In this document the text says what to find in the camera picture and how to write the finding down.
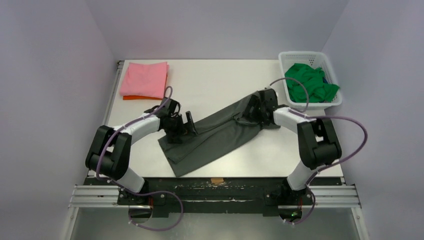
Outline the dark grey t shirt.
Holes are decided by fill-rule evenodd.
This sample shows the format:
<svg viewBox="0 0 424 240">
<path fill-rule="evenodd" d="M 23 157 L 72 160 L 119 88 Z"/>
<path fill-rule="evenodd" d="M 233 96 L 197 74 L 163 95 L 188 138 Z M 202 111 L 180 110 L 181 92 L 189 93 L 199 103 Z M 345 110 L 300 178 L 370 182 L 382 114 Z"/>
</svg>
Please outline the dark grey t shirt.
<svg viewBox="0 0 424 240">
<path fill-rule="evenodd" d="M 176 177 L 191 173 L 236 150 L 263 129 L 278 129 L 261 127 L 243 117 L 251 95 L 195 122 L 198 135 L 185 135 L 180 144 L 166 142 L 165 136 L 158 140 Z"/>
</svg>

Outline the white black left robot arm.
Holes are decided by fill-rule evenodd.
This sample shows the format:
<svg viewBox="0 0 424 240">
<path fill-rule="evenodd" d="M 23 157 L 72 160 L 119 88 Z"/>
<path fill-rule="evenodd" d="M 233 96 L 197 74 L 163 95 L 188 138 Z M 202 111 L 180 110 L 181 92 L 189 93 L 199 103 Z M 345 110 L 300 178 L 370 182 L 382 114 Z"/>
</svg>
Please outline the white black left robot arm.
<svg viewBox="0 0 424 240">
<path fill-rule="evenodd" d="M 144 177 L 130 167 L 132 145 L 142 138 L 163 130 L 165 141 L 182 143 L 182 137 L 197 135 L 192 113 L 180 113 L 178 101 L 165 97 L 160 105 L 145 110 L 138 118 L 118 126 L 100 126 L 94 135 L 85 159 L 85 166 L 95 172 L 98 180 L 108 180 L 118 185 L 124 197 L 138 205 L 154 195 Z"/>
</svg>

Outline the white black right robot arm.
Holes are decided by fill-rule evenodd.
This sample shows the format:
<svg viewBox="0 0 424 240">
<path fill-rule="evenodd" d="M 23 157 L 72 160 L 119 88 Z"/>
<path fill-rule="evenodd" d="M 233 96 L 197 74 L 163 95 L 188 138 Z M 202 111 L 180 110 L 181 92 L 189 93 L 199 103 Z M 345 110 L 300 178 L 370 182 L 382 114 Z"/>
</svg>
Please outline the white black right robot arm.
<svg viewBox="0 0 424 240">
<path fill-rule="evenodd" d="M 306 193 L 320 167 L 331 165 L 342 155 L 330 119 L 311 117 L 287 105 L 279 105 L 277 94 L 266 88 L 249 97 L 243 117 L 262 127 L 283 127 L 297 135 L 300 161 L 282 182 L 278 200 L 294 203 Z"/>
</svg>

